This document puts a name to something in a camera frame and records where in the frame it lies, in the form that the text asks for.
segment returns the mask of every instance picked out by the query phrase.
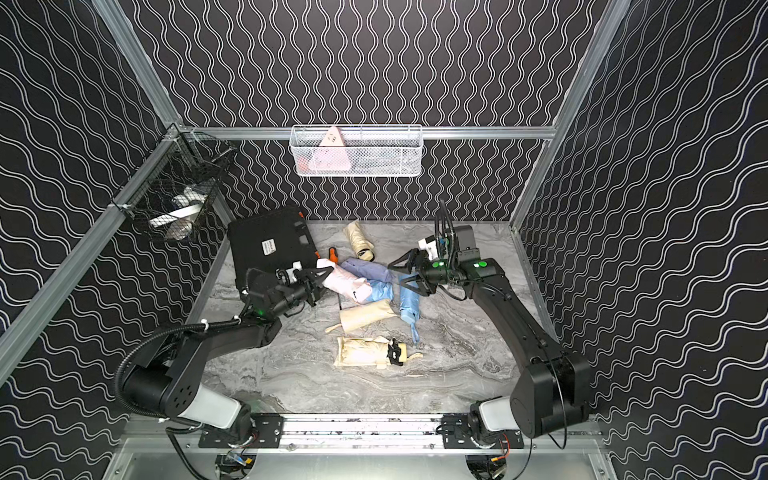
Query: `pink folded item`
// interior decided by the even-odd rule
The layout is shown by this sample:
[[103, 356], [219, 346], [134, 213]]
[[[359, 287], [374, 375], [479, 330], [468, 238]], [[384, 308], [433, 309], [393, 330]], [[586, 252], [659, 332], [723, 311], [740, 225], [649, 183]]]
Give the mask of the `pink folded item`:
[[362, 303], [371, 296], [373, 288], [371, 288], [368, 280], [352, 275], [327, 258], [317, 259], [317, 268], [324, 268], [326, 266], [332, 266], [333, 272], [323, 282], [325, 288], [344, 295], [346, 298], [357, 303]]

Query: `white wire basket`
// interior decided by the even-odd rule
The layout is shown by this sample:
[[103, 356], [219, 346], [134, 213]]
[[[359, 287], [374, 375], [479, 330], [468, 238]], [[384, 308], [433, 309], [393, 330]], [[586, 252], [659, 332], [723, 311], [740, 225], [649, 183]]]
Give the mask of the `white wire basket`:
[[290, 150], [302, 177], [416, 177], [422, 173], [421, 125], [335, 125], [343, 146], [320, 147], [334, 125], [294, 125]]

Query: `black cable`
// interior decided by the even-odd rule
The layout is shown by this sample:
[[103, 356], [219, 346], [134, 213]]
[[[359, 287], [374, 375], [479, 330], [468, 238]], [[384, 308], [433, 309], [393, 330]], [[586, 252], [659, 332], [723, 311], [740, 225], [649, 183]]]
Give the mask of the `black cable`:
[[[253, 445], [258, 438], [259, 438], [259, 432], [256, 431], [256, 435], [253, 437], [253, 440], [251, 441], [251, 443], [249, 443], [248, 445], [245, 445], [243, 447], [243, 450], [240, 451], [241, 458], [243, 458], [243, 455], [245, 455], [245, 451], [248, 449], [248, 447]], [[246, 473], [246, 468], [248, 469], [248, 473], [250, 473], [251, 469], [253, 468], [253, 465], [248, 465], [248, 466], [243, 465], [243, 467], [240, 469], [240, 473], [243, 474], [243, 478], [246, 478], [248, 476], [248, 473]]]
[[[228, 326], [235, 326], [239, 325], [240, 320], [239, 319], [232, 319], [228, 320], [226, 322], [215, 322], [210, 323], [207, 325], [207, 328], [209, 329], [219, 329], [219, 328], [225, 328]], [[172, 326], [171, 328], [161, 330], [160, 332], [155, 332], [152, 335], [150, 335], [148, 338], [144, 339], [141, 343], [139, 343], [134, 349], [132, 349], [123, 359], [122, 362], [120, 362], [120, 365], [118, 366], [118, 369], [114, 372], [114, 383], [113, 383], [113, 390], [114, 390], [114, 397], [118, 401], [118, 404], [125, 410], [136, 413], [138, 415], [144, 415], [147, 417], [153, 417], [156, 419], [162, 419], [165, 418], [165, 415], [153, 412], [152, 410], [142, 409], [139, 406], [134, 405], [134, 403], [125, 396], [125, 392], [123, 392], [123, 375], [125, 374], [125, 370], [128, 368], [128, 365], [131, 364], [131, 360], [136, 356], [137, 353], [139, 353], [139, 350], [143, 349], [145, 346], [149, 345], [153, 341], [172, 335], [174, 333], [181, 333], [181, 332], [190, 332], [190, 331], [201, 331], [206, 329], [205, 323], [193, 323], [191, 325], [176, 325]]]
[[548, 433], [547, 435], [549, 435], [549, 438], [560, 450], [565, 450], [565, 446], [568, 444], [568, 418], [565, 416], [565, 399], [563, 398], [563, 389], [560, 387], [560, 377], [558, 376], [558, 370], [554, 367], [554, 365], [552, 365], [552, 361], [549, 358], [547, 349], [543, 350], [544, 355], [547, 357], [547, 363], [552, 367], [552, 372], [554, 373], [554, 381], [558, 384], [558, 392], [560, 393], [560, 407], [563, 408], [563, 446], [560, 446], [558, 441], [554, 439], [551, 433]]
[[[487, 290], [498, 292], [499, 294], [503, 295], [505, 298], [507, 298], [508, 294], [505, 293], [502, 289], [498, 288], [495, 285], [491, 285], [490, 283], [485, 283], [482, 281], [473, 281], [473, 283], [477, 283], [481, 286], [481, 288], [486, 288]], [[531, 328], [530, 325], [528, 325], [528, 328], [531, 330], [531, 333], [533, 333], [534, 338], [536, 338], [537, 342], [539, 343], [539, 346], [541, 345], [541, 338], [536, 334], [536, 332]], [[552, 374], [554, 375], [554, 381], [558, 385], [558, 393], [560, 394], [560, 407], [563, 410], [563, 445], [560, 446], [557, 440], [554, 439], [551, 433], [548, 433], [549, 438], [554, 442], [554, 444], [560, 449], [565, 450], [565, 446], [568, 444], [568, 418], [565, 416], [565, 398], [563, 397], [563, 389], [560, 385], [560, 377], [558, 376], [558, 370], [555, 368], [554, 364], [552, 363], [552, 359], [549, 358], [549, 353], [547, 353], [547, 349], [542, 347], [541, 350], [544, 352], [544, 356], [547, 359], [547, 364], [552, 369]]]
[[440, 216], [443, 221], [443, 236], [449, 239], [448, 243], [448, 268], [449, 270], [455, 270], [455, 258], [456, 254], [456, 232], [453, 229], [453, 220], [448, 213], [448, 207], [445, 205], [444, 200], [440, 200]]
[[168, 435], [168, 438], [170, 439], [170, 444], [174, 446], [174, 450], [176, 450], [176, 453], [179, 455], [179, 458], [181, 458], [181, 463], [183, 463], [184, 466], [187, 467], [187, 470], [189, 471], [189, 473], [191, 473], [193, 477], [197, 478], [197, 480], [208, 480], [208, 478], [203, 477], [197, 470], [194, 469], [189, 459], [184, 454], [184, 450], [181, 448], [181, 445], [179, 445], [179, 441], [176, 440], [176, 435], [183, 435], [185, 433], [196, 432], [197, 430], [200, 430], [202, 427], [203, 427], [203, 424], [200, 424], [198, 427], [194, 429], [174, 429], [174, 428], [168, 427], [165, 429], [165, 434]]
[[176, 342], [172, 342], [164, 346], [162, 349], [160, 349], [159, 352], [157, 352], [154, 356], [154, 359], [160, 358], [164, 353], [169, 352], [170, 350], [176, 348]]
[[525, 465], [523, 465], [523, 469], [520, 471], [520, 473], [515, 475], [515, 477], [512, 480], [518, 480], [518, 478], [520, 478], [520, 475], [522, 475], [523, 472], [525, 472], [525, 469], [528, 467], [528, 462], [531, 461], [531, 453], [533, 453], [533, 439], [531, 440], [531, 446], [528, 448], [528, 458], [525, 460]]
[[464, 292], [464, 298], [459, 298], [459, 297], [457, 297], [456, 295], [454, 295], [453, 293], [450, 293], [450, 292], [448, 291], [448, 289], [447, 289], [447, 288], [445, 288], [443, 285], [438, 285], [438, 287], [440, 288], [440, 290], [442, 290], [443, 292], [445, 292], [445, 295], [448, 295], [448, 296], [450, 296], [450, 297], [451, 297], [451, 298], [453, 298], [454, 300], [458, 300], [459, 302], [463, 302], [464, 300], [466, 300], [466, 299], [467, 299], [467, 293], [466, 293], [466, 292]]
[[301, 309], [298, 312], [293, 312], [293, 313], [285, 312], [284, 315], [286, 316], [286, 318], [290, 318], [290, 317], [292, 317], [294, 315], [298, 315], [299, 313], [304, 311], [304, 305], [306, 305], [306, 302], [304, 302], [302, 300], [302, 302], [301, 302]]
[[437, 247], [437, 256], [440, 257], [442, 253], [442, 245], [440, 244], [440, 228], [437, 219], [438, 216], [435, 215], [435, 246]]

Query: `label sticker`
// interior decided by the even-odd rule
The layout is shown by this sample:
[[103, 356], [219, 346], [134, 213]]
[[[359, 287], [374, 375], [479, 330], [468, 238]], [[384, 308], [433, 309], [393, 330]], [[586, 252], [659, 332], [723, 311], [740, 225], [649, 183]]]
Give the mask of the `label sticker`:
[[264, 255], [275, 253], [277, 251], [277, 248], [275, 247], [275, 239], [270, 238], [269, 240], [262, 242], [261, 248], [264, 250]]

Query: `black clip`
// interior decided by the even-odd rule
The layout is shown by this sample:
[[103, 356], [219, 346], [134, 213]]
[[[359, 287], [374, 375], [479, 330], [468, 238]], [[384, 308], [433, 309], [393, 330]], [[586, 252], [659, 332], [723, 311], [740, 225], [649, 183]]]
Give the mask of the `black clip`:
[[392, 339], [392, 343], [389, 344], [386, 354], [387, 354], [387, 357], [389, 358], [389, 363], [397, 366], [402, 366], [402, 362], [400, 361], [402, 350], [398, 346], [396, 339]]

